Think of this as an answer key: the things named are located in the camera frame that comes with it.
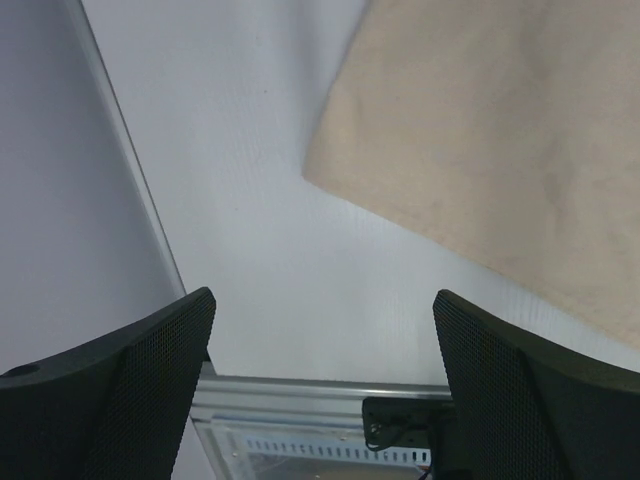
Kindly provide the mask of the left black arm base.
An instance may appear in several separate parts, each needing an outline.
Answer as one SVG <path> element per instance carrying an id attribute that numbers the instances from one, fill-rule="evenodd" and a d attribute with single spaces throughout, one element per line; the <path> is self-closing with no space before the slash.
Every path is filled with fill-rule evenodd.
<path id="1" fill-rule="evenodd" d="M 367 397 L 362 401 L 365 444 L 372 452 L 392 447 L 432 449 L 444 424 L 455 419 L 451 400 Z"/>

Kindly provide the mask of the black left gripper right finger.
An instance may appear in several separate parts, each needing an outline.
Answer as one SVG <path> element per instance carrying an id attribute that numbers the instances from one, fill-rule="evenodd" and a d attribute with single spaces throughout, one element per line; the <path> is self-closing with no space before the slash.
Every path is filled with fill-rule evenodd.
<path id="1" fill-rule="evenodd" d="M 449 290 L 437 293 L 433 315 L 474 478 L 638 478 L 638 373 Z"/>

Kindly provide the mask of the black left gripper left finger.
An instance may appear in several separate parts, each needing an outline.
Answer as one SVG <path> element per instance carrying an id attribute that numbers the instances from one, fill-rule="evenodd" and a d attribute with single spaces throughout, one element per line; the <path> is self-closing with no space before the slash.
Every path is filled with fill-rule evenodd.
<path id="1" fill-rule="evenodd" d="M 201 287 L 1 376 L 4 479 L 168 479 L 216 311 Z"/>

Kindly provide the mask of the beige cloth mat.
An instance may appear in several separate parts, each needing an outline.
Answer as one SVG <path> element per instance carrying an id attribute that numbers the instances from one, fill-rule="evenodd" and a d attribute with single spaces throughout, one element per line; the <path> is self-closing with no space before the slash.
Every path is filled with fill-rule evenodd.
<path id="1" fill-rule="evenodd" d="M 374 1 L 307 181 L 639 343 L 639 5 Z"/>

